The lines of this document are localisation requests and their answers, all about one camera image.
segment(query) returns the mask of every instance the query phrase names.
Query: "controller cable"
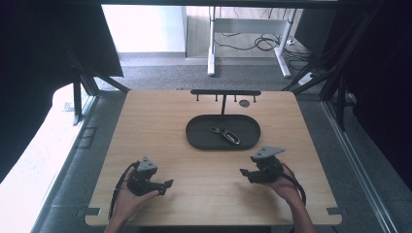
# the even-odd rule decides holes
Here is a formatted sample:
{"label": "controller cable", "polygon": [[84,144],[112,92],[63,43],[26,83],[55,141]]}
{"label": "controller cable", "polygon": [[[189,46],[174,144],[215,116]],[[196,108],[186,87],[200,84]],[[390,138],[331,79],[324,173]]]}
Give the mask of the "controller cable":
{"label": "controller cable", "polygon": [[127,174],[128,170],[130,170],[130,168],[132,168],[132,167],[139,166],[139,164],[140,164],[140,162],[135,162],[135,163],[130,164],[127,167],[127,169],[124,171],[124,173],[121,175],[121,177],[118,181],[118,184],[116,184],[115,190],[113,191],[112,201],[110,203],[109,217],[108,217],[109,220],[110,220],[110,218],[112,218],[113,209],[115,208],[115,203],[116,203],[116,199],[118,198],[118,194],[119,194],[119,191],[120,191],[121,184],[123,182],[127,182],[127,181],[124,180],[124,178],[126,177],[126,174]]}
{"label": "controller cable", "polygon": [[[289,167],[287,167],[287,166],[284,166],[284,167],[286,167],[289,170],[289,172],[291,174],[293,174]],[[303,189],[302,185],[300,185],[300,183],[297,181],[296,177],[294,175],[292,175],[292,176],[286,175],[285,173],[280,173],[279,175],[281,177],[285,178],[286,180],[288,180],[289,182],[291,182],[297,188],[297,190],[300,192],[300,197],[302,198],[303,205],[306,206],[306,193],[305,193],[305,190]]]}

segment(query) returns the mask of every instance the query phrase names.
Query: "black cable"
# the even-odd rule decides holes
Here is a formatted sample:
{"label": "black cable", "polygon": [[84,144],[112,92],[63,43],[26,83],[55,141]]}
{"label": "black cable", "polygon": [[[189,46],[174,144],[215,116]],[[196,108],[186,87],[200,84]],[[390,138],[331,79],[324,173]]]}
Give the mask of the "black cable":
{"label": "black cable", "polygon": [[282,19],[285,19],[285,14],[286,14],[287,10],[288,10],[288,8],[285,8],[284,15],[283,15]]}
{"label": "black cable", "polygon": [[[279,173],[279,175],[283,178],[285,178],[286,180],[288,180],[289,182],[291,182],[295,187],[297,187],[298,191],[300,192],[300,197],[302,198],[302,202],[303,205],[306,206],[306,193],[305,190],[303,189],[302,185],[300,185],[300,183],[297,181],[296,177],[294,176],[292,170],[285,165],[282,165],[283,167],[287,168],[289,170],[289,172],[292,174],[292,176],[289,176],[285,173]],[[293,233],[294,232],[294,227],[292,227],[292,229],[289,231],[289,233]]]}
{"label": "black cable", "polygon": [[127,167],[127,169],[124,171],[124,173],[121,174],[121,177],[120,177],[118,183],[116,184],[115,190],[113,191],[112,201],[110,202],[110,209],[109,209],[109,216],[108,216],[109,220],[110,220],[110,218],[112,218],[113,209],[115,208],[115,204],[116,204],[116,199],[118,198],[118,194],[119,194],[119,191],[120,191],[121,184],[123,182],[125,182],[124,178],[125,178],[128,170],[131,167],[137,167],[137,166],[139,166],[139,162],[132,163]]}
{"label": "black cable", "polygon": [[[358,17],[356,20],[353,21],[353,23],[349,26],[349,28],[345,31],[343,36],[336,42],[336,44],[328,50],[325,54],[319,56],[319,57],[313,57],[308,60],[308,64],[305,65],[304,67],[301,68],[301,70],[294,76],[292,79],[292,82],[285,86],[282,90],[290,90],[294,85],[296,85],[308,72],[310,72],[312,69],[315,67],[321,67],[326,65],[330,60],[332,60],[336,54],[338,54],[342,50],[342,45],[344,44],[345,41],[347,41],[352,33],[352,31],[355,29],[356,25],[359,23],[361,20],[361,17]],[[330,68],[328,71],[326,71],[324,74],[321,74],[319,76],[319,79],[322,77],[322,80],[325,79],[327,76],[331,75],[335,70],[335,66]]]}
{"label": "black cable", "polygon": [[[274,47],[273,45],[271,45],[269,42],[275,42],[275,40],[273,40],[273,39],[271,39],[271,38],[268,38],[268,37],[263,37],[263,35],[264,35],[264,34],[261,34],[260,37],[256,38],[256,39],[255,39],[255,45],[252,46],[252,47],[249,47],[249,48],[237,48],[237,47],[234,47],[234,46],[231,46],[231,45],[221,44],[221,43],[217,42],[216,39],[214,40],[214,42],[215,42],[218,46],[228,47],[228,48],[232,48],[232,49],[235,49],[235,50],[252,50],[252,49],[254,49],[254,48],[259,48],[260,50],[265,50],[265,51],[273,50],[275,47]],[[266,44],[269,46],[269,48],[263,48],[263,47],[260,45],[261,43],[266,43]]]}
{"label": "black cable", "polygon": [[238,33],[233,33],[233,34],[224,34],[224,33],[221,33],[223,36],[225,36],[225,37],[232,37],[232,36],[237,36],[237,35],[240,35],[240,34],[242,34],[242,33],[240,33],[240,32],[238,32]]}
{"label": "black cable", "polygon": [[273,12],[273,8],[270,9],[269,17],[267,17],[268,19],[270,19],[270,17],[272,16],[272,12]]}
{"label": "black cable", "polygon": [[237,18],[239,18],[239,15],[237,15],[237,12],[236,12],[236,7],[233,7],[233,11],[236,14]]}
{"label": "black cable", "polygon": [[263,15],[267,12],[267,10],[269,10],[268,8],[264,9],[264,12],[261,14],[260,18],[263,18]]}
{"label": "black cable", "polygon": [[[280,46],[281,44],[281,37],[271,34],[274,38],[276,38],[275,43],[277,46]],[[285,55],[287,55],[288,57],[293,57],[293,58],[297,58],[297,59],[301,59],[301,60],[308,60],[310,57],[312,57],[312,53],[308,53],[308,52],[298,52],[298,51],[291,51],[288,50],[286,48],[284,48],[284,52]]]}

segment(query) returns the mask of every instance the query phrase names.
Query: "black stand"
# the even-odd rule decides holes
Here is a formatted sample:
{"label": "black stand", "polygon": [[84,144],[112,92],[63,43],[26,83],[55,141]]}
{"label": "black stand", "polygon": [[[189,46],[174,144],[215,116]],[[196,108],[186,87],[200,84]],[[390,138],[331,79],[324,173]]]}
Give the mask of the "black stand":
{"label": "black stand", "polygon": [[[196,95],[196,101],[199,101],[199,95],[215,95],[215,101],[218,101],[218,95],[223,96],[220,115],[195,116],[189,121],[186,134],[188,142],[194,148],[200,150],[247,150],[255,146],[260,138],[258,123],[250,116],[225,115],[224,110],[227,95],[234,95],[235,102],[237,102],[236,95],[253,95],[254,102],[256,102],[256,96],[261,94],[260,91],[194,89],[190,93]],[[239,143],[230,143],[230,140],[227,139],[227,132],[230,134],[228,136],[234,136],[238,139],[235,141]]]}

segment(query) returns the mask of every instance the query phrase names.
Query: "white desk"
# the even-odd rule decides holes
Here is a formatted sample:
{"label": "white desk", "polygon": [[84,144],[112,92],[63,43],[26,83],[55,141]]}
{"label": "white desk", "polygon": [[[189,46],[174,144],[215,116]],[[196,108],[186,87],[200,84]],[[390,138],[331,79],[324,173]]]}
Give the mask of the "white desk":
{"label": "white desk", "polygon": [[208,52],[209,76],[215,75],[215,33],[251,33],[251,34],[282,34],[281,44],[275,48],[276,58],[285,78],[291,76],[288,65],[283,57],[286,41],[292,29],[296,9],[292,9],[287,20],[284,19],[243,19],[243,18],[216,18],[216,7],[213,7],[210,16],[210,46]]}

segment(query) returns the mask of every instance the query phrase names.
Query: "black panel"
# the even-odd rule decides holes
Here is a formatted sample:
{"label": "black panel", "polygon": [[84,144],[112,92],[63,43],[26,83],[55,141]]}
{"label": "black panel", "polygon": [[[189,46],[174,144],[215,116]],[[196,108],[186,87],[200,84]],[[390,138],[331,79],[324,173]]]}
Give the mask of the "black panel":
{"label": "black panel", "polygon": [[412,28],[408,8],[386,0],[346,67],[365,131],[412,188]]}
{"label": "black panel", "polygon": [[359,9],[303,10],[294,37],[314,55],[330,50],[353,21],[360,15]]}
{"label": "black panel", "polygon": [[0,181],[42,125],[54,92],[79,78],[64,41],[86,71],[122,75],[100,6],[54,9],[39,2],[0,2]]}

